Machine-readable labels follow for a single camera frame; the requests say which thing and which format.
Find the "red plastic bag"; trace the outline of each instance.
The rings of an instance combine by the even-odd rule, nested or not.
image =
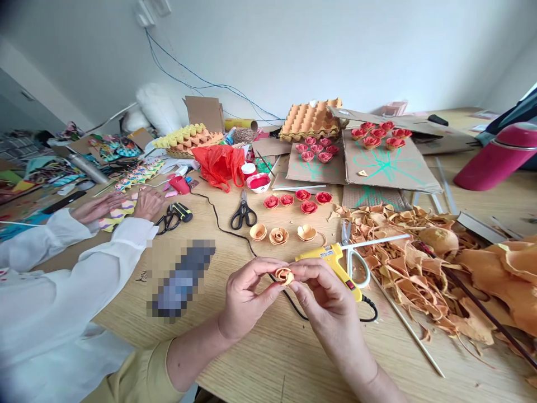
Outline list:
[[[201,165],[201,175],[208,180],[211,186],[220,188],[229,193],[228,180],[239,188],[244,186],[244,174],[241,167],[244,165],[244,150],[233,148],[227,144],[209,147],[195,147],[192,153]]]

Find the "white wall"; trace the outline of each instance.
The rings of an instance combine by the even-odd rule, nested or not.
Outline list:
[[[341,96],[371,111],[400,99],[410,110],[478,105],[537,32],[533,0],[169,0],[152,35],[214,83],[237,87],[285,117],[293,103]],[[4,34],[89,119],[103,121],[146,82],[195,95],[153,63],[134,0],[19,2]],[[166,59],[170,73],[205,84]],[[256,117],[222,89],[234,115]]]
[[[537,35],[524,46],[503,76],[493,86],[482,106],[505,112],[524,97],[537,83]]]

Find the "red cup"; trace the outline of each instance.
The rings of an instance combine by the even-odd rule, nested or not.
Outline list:
[[[171,187],[173,187],[179,194],[190,193],[190,186],[182,176],[176,176],[169,181]]]

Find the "person's right hand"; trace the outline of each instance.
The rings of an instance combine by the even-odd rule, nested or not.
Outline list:
[[[153,221],[164,205],[164,196],[155,188],[147,187],[138,194],[138,202],[134,208],[133,217]]]

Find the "black scissors handle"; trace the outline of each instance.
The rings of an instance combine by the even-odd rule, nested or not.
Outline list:
[[[254,219],[253,222],[250,221],[250,214],[253,215],[253,219]],[[233,222],[235,221],[237,217],[239,218],[239,220],[237,222],[237,226],[234,227]],[[257,214],[250,207],[248,207],[248,204],[244,200],[241,201],[241,205],[239,206],[239,209],[231,218],[231,228],[241,229],[243,220],[246,220],[246,225],[249,227],[253,227],[257,223]]]

